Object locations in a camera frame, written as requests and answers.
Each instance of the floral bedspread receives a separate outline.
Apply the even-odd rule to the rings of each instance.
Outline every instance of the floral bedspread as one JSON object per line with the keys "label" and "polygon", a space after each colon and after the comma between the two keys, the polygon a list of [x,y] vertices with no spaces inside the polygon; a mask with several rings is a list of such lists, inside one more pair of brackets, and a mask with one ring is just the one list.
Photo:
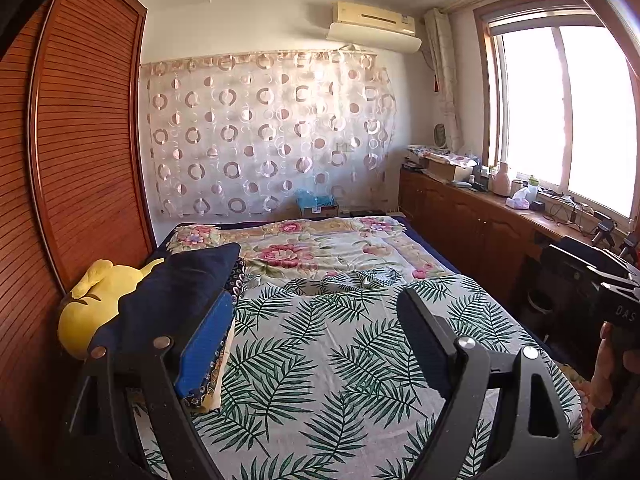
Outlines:
{"label": "floral bedspread", "polygon": [[177,253],[231,242],[240,244],[247,272],[273,285],[381,266],[396,270],[407,282],[451,274],[389,216],[290,220],[238,230],[192,224],[176,228],[167,250]]}
{"label": "floral bedspread", "polygon": [[[458,274],[406,283],[385,266],[249,288],[238,301],[222,407],[193,419],[225,479],[407,476],[445,402],[420,370],[396,315],[407,287],[458,335],[502,352],[537,346],[476,282]],[[580,399],[540,352],[579,436]],[[478,472],[497,397],[497,390],[486,394],[461,480]],[[136,423],[150,468],[167,478],[142,409]]]}

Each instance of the leaf print sheet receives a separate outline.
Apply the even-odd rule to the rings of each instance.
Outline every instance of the leaf print sheet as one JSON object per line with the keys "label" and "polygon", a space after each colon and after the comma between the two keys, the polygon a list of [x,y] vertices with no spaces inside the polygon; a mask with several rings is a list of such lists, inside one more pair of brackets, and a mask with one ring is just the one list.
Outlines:
{"label": "leaf print sheet", "polygon": [[[401,272],[379,267],[248,288],[238,301],[222,407],[193,418],[226,479],[406,477],[445,402],[396,316],[396,298],[407,287],[455,332],[489,349],[536,346],[476,282],[457,274],[407,283]],[[576,391],[541,353],[567,424],[579,428]],[[478,471],[497,394],[487,393],[461,479]],[[154,472],[166,478],[143,411],[136,421]]]}

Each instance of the air conditioner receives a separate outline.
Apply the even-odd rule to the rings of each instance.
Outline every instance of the air conditioner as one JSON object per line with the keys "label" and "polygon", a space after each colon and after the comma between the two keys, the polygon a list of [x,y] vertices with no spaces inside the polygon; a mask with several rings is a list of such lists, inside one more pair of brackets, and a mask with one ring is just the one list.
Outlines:
{"label": "air conditioner", "polygon": [[415,37],[415,20],[411,16],[350,2],[334,4],[334,22],[326,38],[404,54],[417,52],[422,44]]}

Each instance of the stuffed animal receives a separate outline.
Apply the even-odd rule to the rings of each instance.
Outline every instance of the stuffed animal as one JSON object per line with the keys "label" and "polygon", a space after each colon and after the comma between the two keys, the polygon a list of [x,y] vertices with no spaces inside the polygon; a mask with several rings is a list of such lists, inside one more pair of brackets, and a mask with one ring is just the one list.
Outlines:
{"label": "stuffed animal", "polygon": [[140,270],[109,260],[96,260],[78,284],[71,289],[58,321],[58,338],[62,346],[76,359],[87,358],[87,347],[98,328],[118,313],[121,296],[136,290],[142,281],[163,259],[154,260]]}

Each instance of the wooden sliding door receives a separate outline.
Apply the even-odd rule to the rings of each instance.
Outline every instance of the wooden sliding door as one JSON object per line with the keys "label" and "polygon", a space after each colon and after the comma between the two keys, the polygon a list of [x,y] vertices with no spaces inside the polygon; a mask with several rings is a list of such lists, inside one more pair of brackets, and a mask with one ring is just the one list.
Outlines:
{"label": "wooden sliding door", "polygon": [[0,448],[7,435],[36,478],[81,365],[57,341],[61,300],[92,261],[139,266],[152,250],[136,128],[144,17],[136,0],[49,0],[0,59]]}
{"label": "wooden sliding door", "polygon": [[31,161],[49,251],[65,289],[104,258],[151,250],[137,161],[137,0],[54,0],[34,69]]}

